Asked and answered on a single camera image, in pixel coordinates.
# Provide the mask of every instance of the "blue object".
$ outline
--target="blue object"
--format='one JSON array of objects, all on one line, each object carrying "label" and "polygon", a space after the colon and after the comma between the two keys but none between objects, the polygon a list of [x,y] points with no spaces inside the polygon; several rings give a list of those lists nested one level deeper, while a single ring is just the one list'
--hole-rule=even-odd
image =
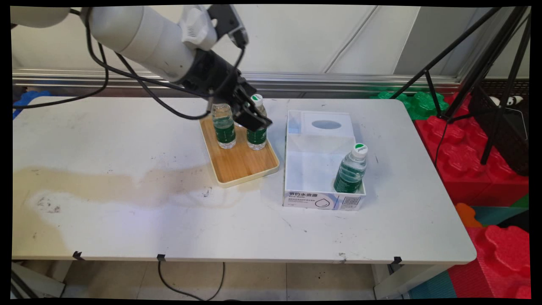
[{"label": "blue object", "polygon": [[[41,91],[41,92],[28,91],[28,92],[24,93],[21,96],[20,100],[13,103],[13,105],[15,105],[15,106],[26,106],[26,105],[30,104],[30,102],[33,99],[35,99],[37,97],[50,97],[50,96],[52,96],[52,94],[49,91]],[[19,113],[21,113],[21,111],[23,111],[23,110],[22,109],[16,109],[15,112],[13,112],[13,119],[15,119],[19,115]]]},{"label": "blue object", "polygon": [[482,226],[498,225],[506,219],[522,213],[528,208],[523,207],[471,207],[476,212],[476,220]]},{"label": "blue object", "polygon": [[425,283],[412,288],[409,294],[414,299],[457,297],[448,271],[444,271]]}]

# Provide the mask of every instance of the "tray rim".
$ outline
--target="tray rim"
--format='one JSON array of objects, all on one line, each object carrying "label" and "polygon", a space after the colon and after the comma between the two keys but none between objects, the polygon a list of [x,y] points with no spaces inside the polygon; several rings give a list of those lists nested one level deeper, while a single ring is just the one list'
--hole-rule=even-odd
[{"label": "tray rim", "polygon": [[255,174],[252,174],[252,175],[248,175],[248,176],[239,178],[239,179],[231,180],[231,181],[228,181],[228,182],[220,182],[220,180],[218,180],[218,176],[216,175],[215,166],[214,166],[214,164],[212,162],[211,152],[209,151],[209,144],[207,143],[207,139],[205,138],[205,134],[203,133],[203,126],[202,126],[202,121],[203,120],[205,120],[205,118],[199,120],[199,130],[201,131],[203,141],[205,142],[205,149],[207,150],[207,155],[209,156],[209,161],[211,162],[212,172],[213,172],[213,174],[215,174],[216,182],[218,183],[218,185],[220,187],[229,188],[229,187],[232,187],[232,186],[235,186],[235,185],[239,185],[241,183],[245,183],[245,182],[248,182],[248,181],[251,181],[251,180],[254,180],[254,179],[261,178],[263,176],[274,174],[277,171],[279,171],[280,160],[276,156],[275,150],[273,149],[273,146],[271,145],[271,142],[269,142],[269,139],[266,139],[266,142],[267,142],[266,145],[269,145],[269,148],[271,148],[271,152],[273,152],[273,158],[276,161],[277,166],[275,166],[273,168],[270,168],[270,169],[263,170],[263,171],[261,171],[259,173],[255,173]]}]

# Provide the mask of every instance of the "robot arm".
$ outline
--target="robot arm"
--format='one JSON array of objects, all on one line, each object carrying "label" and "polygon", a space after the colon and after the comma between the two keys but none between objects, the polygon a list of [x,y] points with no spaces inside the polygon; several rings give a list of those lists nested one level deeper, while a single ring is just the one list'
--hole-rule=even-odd
[{"label": "robot arm", "polygon": [[[69,13],[69,8],[49,8],[54,16],[50,18],[32,9],[11,7],[11,22],[47,27]],[[256,89],[239,70],[211,51],[226,34],[242,52],[248,44],[247,32],[233,5],[214,4],[208,10],[202,5],[185,5],[176,24],[148,6],[83,8],[83,23],[87,16],[92,36],[105,47],[171,83],[211,95],[206,98],[211,103],[230,105],[234,120],[247,129],[271,125],[250,99]]]}]

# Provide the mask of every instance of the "white table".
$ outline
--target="white table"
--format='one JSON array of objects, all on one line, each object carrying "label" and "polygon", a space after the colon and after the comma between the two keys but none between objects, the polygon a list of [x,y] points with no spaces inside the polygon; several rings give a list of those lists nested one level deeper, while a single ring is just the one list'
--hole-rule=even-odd
[{"label": "white table", "polygon": [[[164,101],[191,115],[206,107],[197,98]],[[166,260],[390,264],[401,257],[406,266],[377,276],[378,298],[476,258],[401,102],[267,99],[265,106],[280,169],[227,189],[213,175],[199,122],[178,118],[151,98],[87,98],[24,110],[13,121],[12,258],[74,259],[80,251],[86,260],[162,254]],[[360,211],[282,207],[291,109],[351,114],[356,140],[369,147]]]}]

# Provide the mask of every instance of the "qr code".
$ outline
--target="qr code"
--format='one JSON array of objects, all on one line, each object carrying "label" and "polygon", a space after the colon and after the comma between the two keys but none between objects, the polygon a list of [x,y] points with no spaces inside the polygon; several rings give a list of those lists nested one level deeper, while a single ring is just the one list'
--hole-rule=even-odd
[{"label": "qr code", "polygon": [[341,209],[354,209],[358,206],[359,197],[345,197]]}]

